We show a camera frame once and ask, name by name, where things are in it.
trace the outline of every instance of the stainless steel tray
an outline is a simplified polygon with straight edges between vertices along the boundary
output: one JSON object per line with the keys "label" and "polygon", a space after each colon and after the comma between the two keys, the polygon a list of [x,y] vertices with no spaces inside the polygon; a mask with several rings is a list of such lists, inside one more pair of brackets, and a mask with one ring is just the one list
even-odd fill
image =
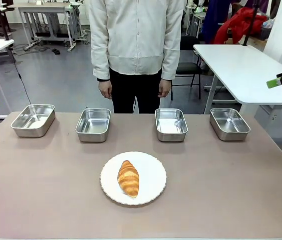
{"label": "stainless steel tray", "polygon": [[188,131],[179,109],[159,108],[155,111],[157,137],[162,142],[182,142]]}
{"label": "stainless steel tray", "polygon": [[210,122],[223,141],[244,141],[251,131],[239,112],[232,108],[211,109]]}
{"label": "stainless steel tray", "polygon": [[55,107],[49,104],[28,105],[11,123],[19,137],[40,138],[44,136],[55,119]]}
{"label": "stainless steel tray", "polygon": [[76,126],[81,142],[101,143],[106,141],[111,111],[104,108],[85,109]]}

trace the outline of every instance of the green object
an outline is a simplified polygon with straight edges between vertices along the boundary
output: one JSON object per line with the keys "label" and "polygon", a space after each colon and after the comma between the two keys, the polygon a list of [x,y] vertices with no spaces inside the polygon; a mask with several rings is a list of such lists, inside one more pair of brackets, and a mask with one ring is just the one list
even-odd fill
{"label": "green object", "polygon": [[272,89],[272,88],[280,86],[281,85],[281,81],[280,80],[281,80],[281,78],[279,77],[277,79],[273,79],[273,80],[270,80],[270,81],[266,82],[267,87],[269,89]]}

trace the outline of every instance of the person's left hand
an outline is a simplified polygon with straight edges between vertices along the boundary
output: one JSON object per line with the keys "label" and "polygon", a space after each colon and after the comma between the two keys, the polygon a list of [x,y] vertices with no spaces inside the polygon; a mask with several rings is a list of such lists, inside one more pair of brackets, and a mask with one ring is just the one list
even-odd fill
{"label": "person's left hand", "polygon": [[172,86],[172,81],[161,79],[159,85],[159,98],[165,98],[169,94]]}

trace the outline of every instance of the red jacket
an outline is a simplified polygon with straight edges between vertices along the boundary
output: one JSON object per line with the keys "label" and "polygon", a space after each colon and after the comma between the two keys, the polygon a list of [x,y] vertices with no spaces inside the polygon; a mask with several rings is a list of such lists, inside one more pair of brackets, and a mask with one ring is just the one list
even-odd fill
{"label": "red jacket", "polygon": [[[227,29],[232,30],[233,44],[236,44],[241,40],[243,35],[247,34],[249,26],[253,17],[253,9],[248,7],[241,8],[231,19],[226,21],[216,33],[214,44],[224,44],[229,38],[227,35]],[[253,29],[251,34],[257,34],[261,32],[263,22],[267,20],[266,16],[256,15]]]}

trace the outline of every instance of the white plate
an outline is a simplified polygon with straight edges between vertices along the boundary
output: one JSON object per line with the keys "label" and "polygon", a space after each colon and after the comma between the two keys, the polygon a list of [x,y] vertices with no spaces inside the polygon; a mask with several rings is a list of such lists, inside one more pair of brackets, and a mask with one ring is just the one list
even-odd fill
{"label": "white plate", "polygon": [[[139,173],[140,189],[136,198],[129,197],[121,189],[117,175],[125,160],[129,160]],[[121,153],[110,159],[103,167],[101,187],[111,199],[126,205],[141,205],[157,198],[166,185],[166,172],[155,157],[138,151]]]}

